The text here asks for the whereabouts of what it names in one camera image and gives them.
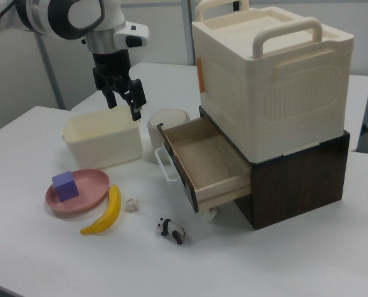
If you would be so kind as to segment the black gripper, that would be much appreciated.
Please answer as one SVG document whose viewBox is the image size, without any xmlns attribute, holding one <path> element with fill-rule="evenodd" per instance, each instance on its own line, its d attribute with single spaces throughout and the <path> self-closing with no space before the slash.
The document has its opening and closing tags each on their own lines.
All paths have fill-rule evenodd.
<svg viewBox="0 0 368 297">
<path fill-rule="evenodd" d="M 131 80 L 129 51 L 120 49 L 110 54 L 93 53 L 93 77 L 96 89 L 106 98 L 108 108 L 117 106 L 113 91 L 122 91 L 122 98 L 129 105 L 133 121 L 141 118 L 141 109 L 147 103 L 140 79 Z"/>
</svg>

